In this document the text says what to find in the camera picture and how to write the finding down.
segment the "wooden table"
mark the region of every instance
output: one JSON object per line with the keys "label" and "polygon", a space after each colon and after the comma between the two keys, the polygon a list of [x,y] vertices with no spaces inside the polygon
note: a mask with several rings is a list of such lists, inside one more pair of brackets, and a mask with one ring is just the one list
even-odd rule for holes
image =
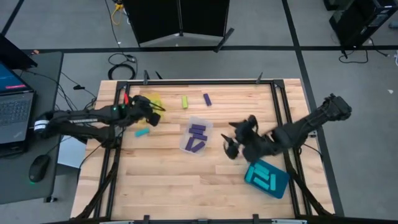
{"label": "wooden table", "polygon": [[[286,79],[285,89],[294,121],[306,116],[308,108],[299,79]],[[113,104],[116,81],[102,81],[96,108]],[[250,114],[257,117],[259,133],[277,126],[269,85],[157,85],[133,86],[130,95],[158,93],[167,110],[150,133],[139,138],[134,132],[144,124],[127,128],[123,136],[121,160],[113,204],[112,220],[247,219],[293,218],[289,188],[282,199],[272,198],[245,184],[247,162],[240,155],[232,161],[223,150],[221,133],[232,136],[230,121],[241,121]],[[203,94],[213,105],[207,107]],[[277,93],[282,117],[286,122],[280,92]],[[182,108],[181,98],[188,96],[189,108]],[[181,135],[189,117],[197,116],[214,124],[204,156],[179,149]],[[308,145],[317,148],[315,139]],[[98,146],[89,141],[86,154]],[[78,215],[98,189],[104,149],[98,149],[81,169],[71,217]],[[266,162],[285,170],[282,154],[264,157]],[[301,155],[308,188],[319,202],[333,212],[330,191],[320,156],[303,147]],[[304,213],[302,195],[296,185],[300,211]],[[105,214],[107,192],[101,215]]]}

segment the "clear plastic container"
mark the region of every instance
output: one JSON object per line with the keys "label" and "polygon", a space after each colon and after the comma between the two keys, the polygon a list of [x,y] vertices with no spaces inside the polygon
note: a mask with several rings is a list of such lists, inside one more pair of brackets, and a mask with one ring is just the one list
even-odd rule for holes
{"label": "clear plastic container", "polygon": [[[189,129],[192,127],[193,124],[206,126],[206,130],[204,130],[203,135],[207,136],[207,140],[203,141],[203,140],[200,140],[200,139],[195,139],[193,141],[192,147],[196,146],[200,142],[204,142],[205,143],[205,145],[201,149],[196,151],[196,152],[192,152],[192,151],[189,151],[189,150],[185,149],[187,144],[188,144],[188,141],[189,141],[190,137],[193,137],[193,134],[189,133]],[[207,120],[201,119],[201,118],[197,118],[195,116],[190,117],[188,125],[187,125],[187,128],[186,128],[184,134],[181,137],[180,149],[183,150],[184,152],[188,152],[188,153],[191,153],[191,154],[203,155],[203,153],[205,152],[207,143],[210,141],[212,130],[213,130],[213,123],[211,123],[210,121],[207,121]]]}

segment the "black cable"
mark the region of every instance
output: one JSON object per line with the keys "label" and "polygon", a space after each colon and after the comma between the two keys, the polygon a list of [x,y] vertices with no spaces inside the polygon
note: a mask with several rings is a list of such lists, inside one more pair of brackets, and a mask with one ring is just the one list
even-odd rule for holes
{"label": "black cable", "polygon": [[86,104],[85,109],[88,109],[90,107],[94,107],[94,104],[95,104],[96,101],[97,101],[97,98],[91,99],[91,101]]}
{"label": "black cable", "polygon": [[109,80],[114,80],[113,77],[112,77],[113,76],[113,72],[115,71],[115,69],[117,69],[119,67],[124,67],[124,68],[128,68],[128,69],[131,70],[130,80],[133,80],[133,79],[136,78],[136,71],[134,71],[134,69],[130,65],[125,64],[125,62],[122,62],[120,64],[117,64],[117,65],[113,66],[111,69],[109,69],[109,71],[108,71],[108,79]]}
{"label": "black cable", "polygon": [[[380,50],[377,50],[377,49],[376,49],[376,45],[374,45],[374,41],[373,41],[373,39],[372,39],[371,37],[369,38],[369,40],[372,42],[372,45],[373,45],[373,47],[375,47],[375,51],[376,51],[377,53],[379,53],[379,54],[381,54],[381,55],[383,55],[383,56],[385,56],[385,57],[389,57],[389,56],[390,56],[389,54],[386,54],[386,53],[381,52]],[[353,54],[354,52],[355,52],[355,50],[353,50],[351,53],[347,54],[347,56]],[[365,64],[365,63],[368,63],[368,62],[369,62],[368,51],[365,50],[365,53],[366,53],[366,60],[365,60],[364,62],[355,62],[355,61],[353,61],[353,62],[344,62],[344,61],[342,61],[342,58],[345,57],[345,55],[340,56],[340,57],[338,58],[338,60],[339,60],[341,63],[359,63],[359,64]]]}
{"label": "black cable", "polygon": [[72,100],[67,96],[67,94],[65,93],[65,91],[63,90],[63,88],[62,88],[62,86],[61,86],[61,84],[60,84],[59,82],[57,82],[57,81],[54,80],[53,78],[50,78],[50,77],[48,77],[48,76],[46,76],[46,75],[42,75],[42,74],[39,74],[39,73],[36,73],[36,72],[31,72],[31,71],[27,71],[27,70],[25,70],[25,72],[29,72],[29,73],[31,73],[31,74],[38,75],[38,76],[40,76],[40,77],[44,77],[44,78],[47,78],[47,79],[53,81],[55,84],[58,85],[58,89],[61,90],[63,96],[62,96],[62,94],[60,94],[60,96],[67,102],[67,105],[69,106],[69,108],[73,111],[72,106],[71,106],[71,104],[72,104],[72,105],[76,108],[76,110],[77,110],[77,107],[75,106],[75,104],[73,104]]}
{"label": "black cable", "polygon": [[[376,46],[374,45],[373,39],[370,37],[369,40],[371,40],[373,47],[376,48]],[[385,56],[385,57],[389,57],[389,54],[383,53],[383,52],[381,52],[380,50],[377,50],[377,49],[376,49],[376,52],[379,53],[379,54],[381,54],[381,55],[383,55],[383,56]]]}
{"label": "black cable", "polygon": [[62,141],[60,141],[58,144],[54,145],[54,147],[52,147],[48,152],[45,153],[45,155],[47,155],[48,153],[50,153],[52,150],[54,150],[57,146],[61,145],[62,142],[69,140],[70,138],[72,138],[72,136],[70,136],[69,138],[66,138]]}
{"label": "black cable", "polygon": [[[319,154],[319,156],[321,157],[321,160],[323,161],[323,155],[322,155],[322,153],[321,153],[318,149],[315,149],[314,147],[309,146],[309,145],[307,145],[307,144],[303,144],[303,146],[307,146],[308,148],[310,148],[310,149],[316,151],[316,152]],[[300,147],[300,150],[299,150],[298,154],[301,155],[301,153],[302,153],[302,148]]]}
{"label": "black cable", "polygon": [[[65,78],[67,78],[67,79],[69,79],[71,82],[73,82],[74,84],[76,84],[76,85],[78,85],[78,86],[81,86],[79,83],[77,83],[77,82],[73,81],[71,78],[69,78],[69,76],[67,76],[65,73],[61,72],[61,74],[62,74],[63,76],[65,76]],[[95,96],[92,92],[86,90],[85,88],[84,88],[83,90],[86,91],[87,93],[89,93],[89,94],[90,94],[91,96],[93,96],[94,98],[96,98],[96,96]]]}
{"label": "black cable", "polygon": [[[105,1],[105,4],[106,4],[106,8],[108,9],[109,21],[110,21],[110,23],[111,23],[111,28],[112,28],[112,33],[113,33],[114,40],[116,41],[116,44],[118,45],[119,50],[121,51],[121,53],[112,54],[112,55],[109,56],[109,58],[108,58],[108,62],[109,62],[111,65],[113,65],[113,67],[112,67],[112,68],[109,70],[109,72],[108,72],[108,78],[109,78],[110,80],[113,80],[112,74],[113,74],[114,70],[117,69],[117,68],[119,68],[119,67],[125,67],[125,68],[128,68],[128,69],[131,70],[132,75],[131,75],[131,77],[130,77],[130,80],[133,80],[133,79],[136,78],[136,74],[138,73],[138,60],[137,60],[137,58],[136,58],[135,56],[132,56],[132,55],[129,55],[129,54],[126,55],[126,54],[123,52],[123,49],[120,47],[118,38],[116,37],[116,34],[115,34],[115,32],[114,32],[114,29],[113,29],[111,10],[109,9],[108,2],[107,2],[106,0],[104,0],[104,1]],[[115,56],[115,55],[122,55],[122,56],[125,58],[125,61],[123,61],[123,62],[121,62],[121,63],[113,63],[113,62],[111,62],[111,58],[112,58],[113,56]],[[134,71],[133,67],[130,66],[130,65],[128,65],[128,64],[126,64],[126,63],[135,63],[135,64],[136,64],[136,70]]]}
{"label": "black cable", "polygon": [[[347,54],[347,56],[353,54],[354,52],[355,52],[355,50],[353,50],[351,53]],[[343,57],[345,57],[345,55],[340,56],[340,57],[338,58],[338,60],[339,60],[341,63],[360,63],[360,64],[365,64],[365,63],[368,63],[368,62],[369,62],[368,50],[365,50],[365,53],[366,53],[366,60],[365,60],[364,62],[355,62],[355,61],[352,61],[352,62],[344,62],[344,61],[342,61],[341,59],[342,59]]]}
{"label": "black cable", "polygon": [[[116,136],[116,138],[120,137],[120,136],[125,132],[125,130],[126,130],[126,128],[123,128],[123,131],[121,131],[121,132],[118,134],[118,136]],[[102,146],[102,144],[104,144],[104,142],[102,142],[101,144],[99,144],[99,146],[97,146],[91,153],[89,153],[89,154],[83,159],[83,161],[80,163],[80,166],[79,166],[79,173],[78,173],[78,175],[77,175],[76,183],[79,182],[79,176],[80,176],[81,166],[84,164],[84,162],[86,162],[87,158],[89,158],[95,151],[97,151],[97,149],[99,149],[99,148]]]}
{"label": "black cable", "polygon": [[[59,90],[61,90],[61,92],[62,93],[59,93],[58,92],[58,94],[67,102],[67,105],[68,105],[68,107],[70,108],[70,110],[72,110],[72,111],[74,111],[74,110],[78,110],[78,108],[77,108],[77,106],[72,102],[72,100],[70,99],[70,97],[65,93],[65,90],[63,90],[63,87],[61,86],[61,84],[59,83],[59,82],[57,82],[56,80],[54,80],[53,78],[50,78],[50,77],[48,77],[48,76],[46,76],[46,75],[43,75],[43,74],[39,74],[39,73],[35,73],[35,72],[30,72],[30,71],[25,71],[25,72],[29,72],[29,73],[31,73],[31,74],[34,74],[34,75],[38,75],[38,76],[41,76],[41,77],[44,77],[44,78],[48,78],[49,80],[51,80],[51,81],[53,81],[54,83],[56,83],[57,85],[58,85],[58,89]],[[73,83],[75,83],[75,84],[77,84],[77,85],[79,85],[80,86],[80,84],[78,84],[77,82],[75,82],[75,81],[73,81],[71,78],[69,78],[66,74],[64,74],[63,72],[61,72],[61,74],[63,74],[67,79],[69,79],[71,82],[73,82]],[[92,92],[90,92],[90,91],[88,91],[88,90],[86,90],[86,89],[84,89],[87,93],[89,93],[89,94],[91,94],[92,96],[94,96],[94,98],[90,101],[90,103],[91,104],[93,104],[95,101],[96,101],[96,96],[92,93]]]}
{"label": "black cable", "polygon": [[68,107],[69,107],[69,109],[71,110],[71,111],[75,111],[75,110],[78,110],[77,109],[77,107],[76,107],[76,105],[71,101],[71,99],[66,95],[66,94],[64,94],[63,96],[62,96],[62,94],[58,91],[58,94],[67,102],[67,105],[68,105]]}

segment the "cable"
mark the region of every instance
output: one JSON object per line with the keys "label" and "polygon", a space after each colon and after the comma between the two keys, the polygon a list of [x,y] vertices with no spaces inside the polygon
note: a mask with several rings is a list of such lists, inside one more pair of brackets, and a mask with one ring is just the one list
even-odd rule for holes
{"label": "cable", "polygon": [[67,96],[67,94],[65,93],[65,91],[63,90],[63,88],[62,88],[62,86],[61,86],[61,84],[60,84],[59,82],[57,82],[57,81],[54,80],[53,78],[50,78],[50,77],[48,77],[48,76],[46,76],[46,75],[42,75],[42,74],[39,74],[39,73],[27,71],[27,70],[25,70],[25,72],[28,72],[28,73],[31,73],[31,74],[34,74],[34,75],[38,75],[38,76],[40,76],[40,77],[47,78],[47,79],[53,81],[54,83],[56,83],[56,84],[58,85],[58,89],[61,90],[61,92],[62,92],[62,94],[63,94],[63,96],[62,96],[62,94],[60,93],[60,96],[67,102],[67,105],[69,106],[69,108],[73,111],[73,108],[72,108],[72,105],[73,105],[73,106],[76,108],[76,110],[77,110],[77,107],[76,107],[75,104],[72,102],[72,100],[69,98],[69,96]]}
{"label": "cable", "polygon": [[[108,58],[108,62],[109,62],[111,65],[113,65],[113,67],[112,67],[112,68],[109,70],[109,72],[108,72],[108,78],[109,78],[110,80],[113,80],[112,75],[113,75],[114,70],[117,69],[117,68],[119,68],[119,67],[126,67],[126,68],[130,69],[131,72],[132,72],[132,75],[131,75],[130,79],[135,79],[136,73],[138,73],[138,60],[137,60],[137,58],[136,58],[135,56],[132,56],[132,55],[129,55],[129,54],[126,55],[126,54],[123,52],[123,49],[120,47],[118,38],[116,37],[116,34],[115,34],[115,32],[114,32],[114,28],[113,28],[113,18],[112,18],[111,10],[109,9],[108,2],[107,2],[106,0],[104,0],[104,1],[105,1],[105,4],[106,4],[106,8],[108,9],[109,20],[111,21],[111,28],[112,28],[113,37],[114,37],[114,39],[115,39],[115,41],[116,41],[116,44],[117,44],[118,47],[119,47],[119,50],[121,51],[121,53],[112,54],[112,55]],[[123,57],[125,58],[125,61],[123,61],[123,62],[121,62],[121,63],[112,63],[112,62],[111,62],[111,58],[112,58],[113,56],[115,56],[115,55],[123,55]],[[135,64],[136,64],[136,71],[134,71],[134,69],[133,69],[130,65],[126,64],[126,63],[128,63],[128,62],[129,62],[129,63],[135,63]]]}
{"label": "cable", "polygon": [[[371,40],[373,47],[376,48],[376,46],[374,45],[373,39],[370,37],[369,40]],[[376,50],[376,51],[377,51],[379,54],[381,54],[381,55],[383,55],[383,56],[385,56],[385,57],[390,57],[389,54],[383,53],[383,52],[381,52],[380,50]]]}
{"label": "cable", "polygon": [[[354,52],[355,52],[355,50],[353,50],[351,53],[347,54],[347,56],[353,54]],[[355,62],[355,61],[344,62],[344,61],[342,61],[341,59],[342,59],[343,57],[345,57],[345,55],[340,56],[340,57],[338,58],[338,60],[339,60],[341,63],[360,63],[360,64],[365,64],[365,63],[368,63],[368,62],[369,62],[368,50],[365,50],[365,53],[366,53],[366,60],[365,60],[364,62]]]}
{"label": "cable", "polygon": [[[63,76],[65,76],[65,78],[67,78],[67,79],[69,79],[71,82],[73,82],[74,84],[76,84],[76,85],[78,85],[78,86],[81,86],[79,83],[77,83],[77,82],[73,81],[71,78],[69,78],[69,76],[67,76],[67,74],[65,74],[65,73],[63,73],[63,72],[61,72],[61,74],[62,74]],[[86,91],[87,93],[89,93],[91,96],[93,96],[93,97],[96,98],[96,96],[95,96],[92,92],[86,90],[85,88],[84,88],[83,90]]]}
{"label": "cable", "polygon": [[[116,136],[116,138],[120,137],[120,136],[125,132],[125,130],[126,130],[126,128],[123,128],[123,130],[118,134],[118,136]],[[101,142],[101,144],[99,144],[99,146],[97,146],[91,153],[89,153],[89,154],[83,159],[83,161],[80,163],[80,166],[79,166],[79,173],[78,173],[78,175],[77,175],[76,183],[79,182],[79,176],[80,176],[81,166],[82,166],[82,165],[86,162],[86,160],[87,160],[95,151],[97,151],[97,149],[99,149],[100,146],[102,146],[102,144],[104,144],[104,143],[105,143],[105,141]]]}
{"label": "cable", "polygon": [[[383,56],[385,56],[385,57],[390,57],[389,54],[383,53],[383,52],[381,52],[380,50],[377,50],[377,49],[376,49],[376,46],[374,45],[374,41],[373,41],[373,39],[372,39],[371,37],[369,38],[369,40],[371,41],[371,43],[372,43],[372,45],[373,45],[373,47],[375,48],[375,51],[376,51],[377,53],[379,53],[379,54],[381,54],[381,55],[383,55]],[[353,50],[351,53],[347,54],[347,56],[353,54],[354,52],[355,52],[355,50]],[[365,53],[366,53],[366,60],[365,60],[364,62],[355,62],[355,61],[354,61],[354,62],[344,62],[344,61],[341,60],[343,57],[345,57],[344,55],[340,56],[340,57],[338,58],[338,60],[339,60],[341,63],[359,63],[359,64],[365,64],[365,63],[368,63],[368,62],[369,62],[368,51],[365,50]]]}
{"label": "cable", "polygon": [[112,12],[112,16],[111,16],[112,23],[115,24],[115,25],[119,25],[120,22],[122,21],[122,14],[123,14],[122,12],[119,13],[119,22],[115,22],[114,19],[113,19],[115,13],[117,11],[121,10],[122,8],[123,8],[122,4],[118,4],[118,3],[115,4],[115,8],[114,8],[114,11]]}
{"label": "cable", "polygon": [[58,144],[54,145],[54,147],[52,147],[49,151],[47,151],[47,152],[45,153],[45,155],[47,155],[48,153],[50,153],[50,152],[51,152],[52,150],[54,150],[57,146],[61,145],[62,142],[66,141],[66,140],[69,140],[70,138],[72,138],[72,136],[69,136],[69,138],[66,138],[66,139],[60,141]]}
{"label": "cable", "polygon": [[[321,153],[318,149],[315,149],[314,147],[309,146],[309,145],[307,145],[307,144],[303,144],[303,146],[307,146],[308,148],[310,148],[310,149],[316,151],[316,152],[319,154],[319,156],[321,157],[321,160],[323,161],[323,155],[322,155],[322,153]],[[298,154],[301,155],[301,153],[302,153],[302,148],[300,147],[300,150],[298,151]]]}
{"label": "cable", "polygon": [[85,109],[94,108],[95,102],[96,102],[96,98],[93,98],[89,103],[86,104]]}

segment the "yellow cable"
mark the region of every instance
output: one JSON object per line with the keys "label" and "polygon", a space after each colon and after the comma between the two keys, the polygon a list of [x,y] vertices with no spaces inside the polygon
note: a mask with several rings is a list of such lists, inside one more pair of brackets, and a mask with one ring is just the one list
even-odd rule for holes
{"label": "yellow cable", "polygon": [[121,20],[122,20],[122,12],[120,12],[120,14],[119,14],[119,15],[120,15],[120,16],[119,16],[119,22],[115,22],[114,19],[113,19],[115,13],[116,13],[117,11],[121,10],[122,8],[123,8],[123,5],[122,5],[122,4],[115,4],[115,8],[114,8],[114,11],[112,12],[112,16],[111,16],[111,18],[112,18],[112,23],[113,23],[114,25],[119,25],[120,22],[121,22]]}

